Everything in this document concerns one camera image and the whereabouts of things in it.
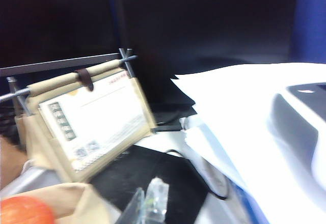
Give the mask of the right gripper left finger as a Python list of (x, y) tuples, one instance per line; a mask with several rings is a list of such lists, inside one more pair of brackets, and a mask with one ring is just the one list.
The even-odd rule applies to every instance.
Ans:
[(143, 223), (145, 193), (142, 188), (137, 188), (125, 210), (119, 216), (116, 224), (141, 224)]

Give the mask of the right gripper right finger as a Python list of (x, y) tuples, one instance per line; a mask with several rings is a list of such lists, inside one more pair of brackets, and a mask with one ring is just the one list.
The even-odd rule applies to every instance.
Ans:
[(169, 199), (169, 184), (155, 177), (147, 187), (142, 223), (165, 223)]

